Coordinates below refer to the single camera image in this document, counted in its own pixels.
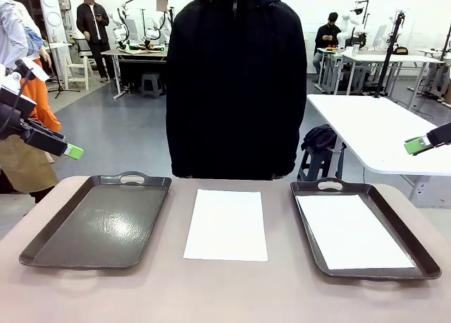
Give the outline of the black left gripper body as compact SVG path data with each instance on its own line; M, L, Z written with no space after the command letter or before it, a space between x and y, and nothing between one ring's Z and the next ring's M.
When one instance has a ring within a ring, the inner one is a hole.
M11 135L27 137L32 130L28 120L36 104L30 100L19 99L16 107L1 102L1 139L5 140Z

